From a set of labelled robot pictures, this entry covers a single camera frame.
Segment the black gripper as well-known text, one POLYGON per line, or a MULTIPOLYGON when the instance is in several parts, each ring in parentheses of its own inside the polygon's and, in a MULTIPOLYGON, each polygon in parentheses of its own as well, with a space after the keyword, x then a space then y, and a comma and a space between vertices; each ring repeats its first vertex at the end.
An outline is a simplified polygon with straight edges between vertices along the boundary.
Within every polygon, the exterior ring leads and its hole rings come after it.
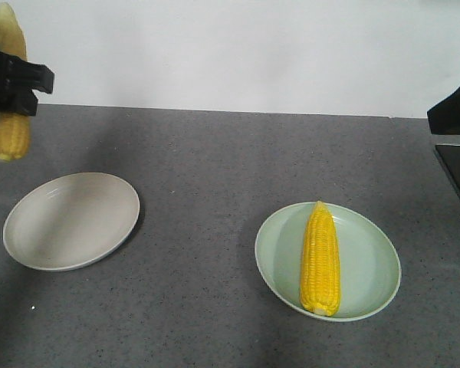
POLYGON ((46 65, 0 51, 0 113, 33 117, 38 99, 31 90, 52 94, 53 89, 54 73, 46 65))

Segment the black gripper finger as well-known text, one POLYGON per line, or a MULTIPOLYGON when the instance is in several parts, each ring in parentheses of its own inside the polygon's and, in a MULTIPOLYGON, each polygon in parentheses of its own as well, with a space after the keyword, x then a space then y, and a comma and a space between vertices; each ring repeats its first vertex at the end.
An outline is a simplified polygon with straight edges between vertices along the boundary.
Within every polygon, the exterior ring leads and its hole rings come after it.
POLYGON ((460 136, 460 86, 429 109, 427 117, 431 133, 460 136))

